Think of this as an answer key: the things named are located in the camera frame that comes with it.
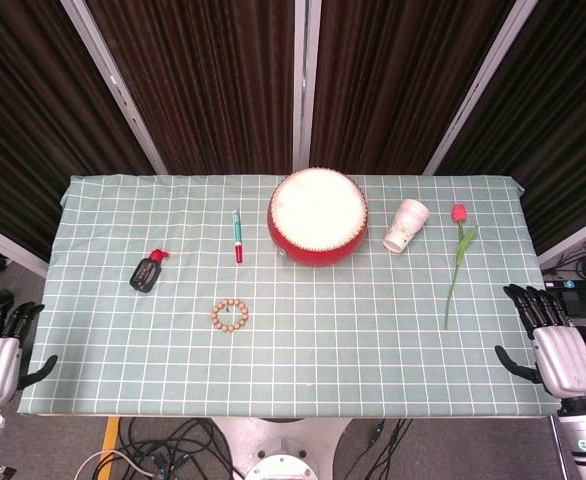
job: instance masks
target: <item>black bottle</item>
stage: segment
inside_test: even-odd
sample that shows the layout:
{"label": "black bottle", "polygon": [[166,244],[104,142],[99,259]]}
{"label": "black bottle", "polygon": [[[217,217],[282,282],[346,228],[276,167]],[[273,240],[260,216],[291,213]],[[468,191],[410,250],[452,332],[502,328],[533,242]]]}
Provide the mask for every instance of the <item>black bottle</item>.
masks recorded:
{"label": "black bottle", "polygon": [[129,284],[142,293],[148,293],[153,288],[157,277],[159,277],[162,268],[160,264],[164,257],[169,254],[162,250],[153,250],[149,258],[143,258],[135,269],[135,273],[129,280]]}

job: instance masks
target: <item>table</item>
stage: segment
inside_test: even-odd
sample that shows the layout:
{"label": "table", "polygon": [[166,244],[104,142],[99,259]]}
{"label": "table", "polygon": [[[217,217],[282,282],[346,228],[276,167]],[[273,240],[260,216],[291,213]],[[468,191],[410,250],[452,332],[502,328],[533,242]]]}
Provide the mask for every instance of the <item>table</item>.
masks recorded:
{"label": "table", "polygon": [[[31,370],[31,414],[260,417],[537,416],[557,409],[493,351],[534,363],[508,283],[542,286],[509,177],[353,176],[369,232],[332,267],[279,256],[265,212],[283,177],[73,177],[53,244]],[[400,199],[430,210],[400,255],[382,238]],[[444,307],[463,202],[480,225],[461,270],[449,330]],[[244,263],[235,263],[239,209]],[[149,294],[128,285],[151,250],[171,256]],[[209,313],[224,297],[250,308],[225,334]]]}

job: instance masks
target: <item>bead bracelet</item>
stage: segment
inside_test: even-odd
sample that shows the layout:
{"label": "bead bracelet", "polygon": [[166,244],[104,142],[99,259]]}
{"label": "bead bracelet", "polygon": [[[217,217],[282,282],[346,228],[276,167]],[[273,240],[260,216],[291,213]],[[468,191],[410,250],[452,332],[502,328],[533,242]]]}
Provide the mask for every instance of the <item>bead bracelet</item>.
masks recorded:
{"label": "bead bracelet", "polygon": [[[240,317],[240,319],[237,322],[229,323],[228,325],[226,323],[220,322],[220,319],[217,317],[218,313],[224,308],[226,308],[228,311],[228,307],[233,307],[233,306],[239,308],[240,312],[242,312],[242,316]],[[237,298],[225,298],[222,301],[220,301],[220,303],[215,305],[213,307],[213,310],[211,310],[211,321],[213,322],[213,326],[215,326],[215,328],[217,328],[218,330],[222,330],[223,332],[230,333],[234,330],[239,330],[240,328],[242,328],[246,324],[246,321],[248,319],[249,319],[248,308],[246,308],[246,305],[244,304],[244,302],[242,302],[241,300],[239,300]]]}

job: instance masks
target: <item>curtain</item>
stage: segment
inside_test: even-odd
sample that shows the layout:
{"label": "curtain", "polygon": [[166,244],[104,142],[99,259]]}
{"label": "curtain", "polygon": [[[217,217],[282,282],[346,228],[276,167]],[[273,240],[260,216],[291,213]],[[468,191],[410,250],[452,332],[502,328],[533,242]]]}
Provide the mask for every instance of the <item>curtain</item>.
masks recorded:
{"label": "curtain", "polygon": [[324,0],[310,163],[421,174],[513,3]]}
{"label": "curtain", "polygon": [[291,169],[293,0],[89,0],[171,174]]}
{"label": "curtain", "polygon": [[586,225],[586,4],[536,6],[439,175],[513,176],[542,253]]}
{"label": "curtain", "polygon": [[71,175],[151,174],[59,2],[0,1],[0,233],[48,260]]}

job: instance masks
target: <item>drum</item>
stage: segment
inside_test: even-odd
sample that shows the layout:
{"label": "drum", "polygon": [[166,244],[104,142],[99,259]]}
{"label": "drum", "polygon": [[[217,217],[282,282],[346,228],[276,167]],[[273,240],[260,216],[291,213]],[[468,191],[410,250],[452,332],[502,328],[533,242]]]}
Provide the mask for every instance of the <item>drum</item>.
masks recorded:
{"label": "drum", "polygon": [[339,262],[364,239],[366,199],[346,175],[307,168],[286,177],[269,202],[267,222],[275,244],[311,266]]}

